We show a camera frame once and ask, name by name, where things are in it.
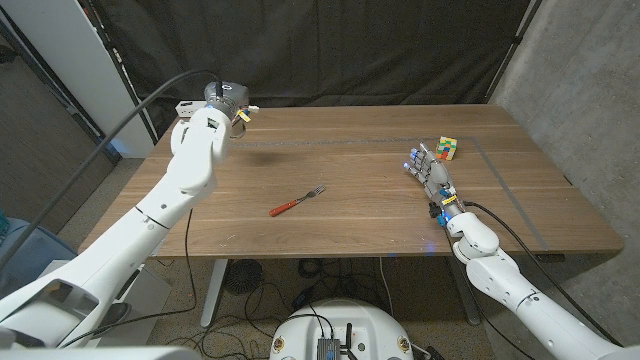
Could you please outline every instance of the table top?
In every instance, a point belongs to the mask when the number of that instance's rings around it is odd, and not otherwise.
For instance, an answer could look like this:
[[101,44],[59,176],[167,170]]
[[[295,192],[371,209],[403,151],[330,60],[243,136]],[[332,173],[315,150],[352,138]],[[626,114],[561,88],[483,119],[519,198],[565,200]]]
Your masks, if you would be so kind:
[[[218,187],[194,208],[189,255],[217,258],[450,255],[429,200],[403,169],[420,141],[458,140],[444,161],[458,196],[488,207],[534,252],[615,252],[622,239],[499,106],[261,109],[216,166]],[[85,242],[85,249],[165,174],[164,135]],[[316,186],[319,196],[276,216],[269,210]],[[523,253],[493,219],[470,208]],[[184,256],[186,217],[158,257]]]

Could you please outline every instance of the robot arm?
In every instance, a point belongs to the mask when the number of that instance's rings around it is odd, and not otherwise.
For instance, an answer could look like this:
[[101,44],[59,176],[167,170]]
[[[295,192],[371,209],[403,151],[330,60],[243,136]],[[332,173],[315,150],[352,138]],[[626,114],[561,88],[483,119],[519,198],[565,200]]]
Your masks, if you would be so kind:
[[424,144],[411,151],[405,168],[437,204],[438,223],[459,238],[453,253],[466,264],[478,290],[513,312],[558,359],[600,359],[623,350],[596,335],[573,315],[533,286],[515,261],[500,249],[498,236],[458,199],[451,176]]
[[248,103],[245,87],[224,86],[225,96],[219,98],[215,83],[210,84],[207,106],[176,125],[174,157],[144,199],[77,258],[0,301],[0,327],[16,334],[14,346],[55,348],[95,329],[127,279],[178,220],[213,191],[214,165],[224,159],[229,138],[244,133],[244,121],[233,120]]

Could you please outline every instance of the fork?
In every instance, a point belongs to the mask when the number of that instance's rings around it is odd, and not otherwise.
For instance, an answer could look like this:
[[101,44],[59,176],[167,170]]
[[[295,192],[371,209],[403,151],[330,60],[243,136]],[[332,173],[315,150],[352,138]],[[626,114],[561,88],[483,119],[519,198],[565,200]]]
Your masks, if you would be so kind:
[[300,199],[293,200],[293,201],[291,201],[291,202],[289,202],[289,203],[286,203],[286,204],[284,204],[284,205],[278,206],[277,208],[275,208],[275,209],[273,209],[273,210],[269,211],[269,215],[271,215],[271,216],[276,216],[276,215],[278,215],[278,214],[280,214],[280,213],[282,213],[282,212],[284,212],[284,211],[286,211],[286,210],[289,210],[289,209],[291,209],[292,207],[294,207],[294,206],[296,206],[296,205],[300,204],[301,202],[303,202],[303,201],[305,201],[305,200],[307,200],[307,199],[310,199],[310,198],[312,198],[312,197],[315,197],[316,195],[318,195],[318,194],[320,194],[321,192],[323,192],[323,191],[324,191],[324,189],[325,189],[324,185],[320,185],[320,186],[318,186],[317,188],[315,188],[315,190],[311,190],[311,191],[309,191],[309,192],[307,193],[307,195],[305,195],[305,196],[301,197]]

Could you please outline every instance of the concrete wall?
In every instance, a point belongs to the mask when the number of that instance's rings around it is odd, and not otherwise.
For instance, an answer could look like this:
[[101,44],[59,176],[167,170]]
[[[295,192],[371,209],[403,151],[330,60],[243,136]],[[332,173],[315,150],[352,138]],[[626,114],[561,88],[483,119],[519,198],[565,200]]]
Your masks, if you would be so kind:
[[[544,1],[490,102],[624,239],[615,256],[572,256],[548,268],[623,345],[640,344],[640,1]],[[529,265],[524,271],[540,281]],[[551,358],[517,319],[487,306],[531,355]],[[499,359],[518,358],[489,334]]]

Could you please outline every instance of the black curtain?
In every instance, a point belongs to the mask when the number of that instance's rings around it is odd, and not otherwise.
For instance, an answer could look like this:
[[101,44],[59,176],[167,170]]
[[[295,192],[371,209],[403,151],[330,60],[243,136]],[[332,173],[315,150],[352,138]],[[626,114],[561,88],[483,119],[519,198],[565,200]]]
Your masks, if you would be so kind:
[[[529,0],[99,0],[138,95],[207,68],[261,107],[482,103]],[[194,79],[150,109],[160,134]]]

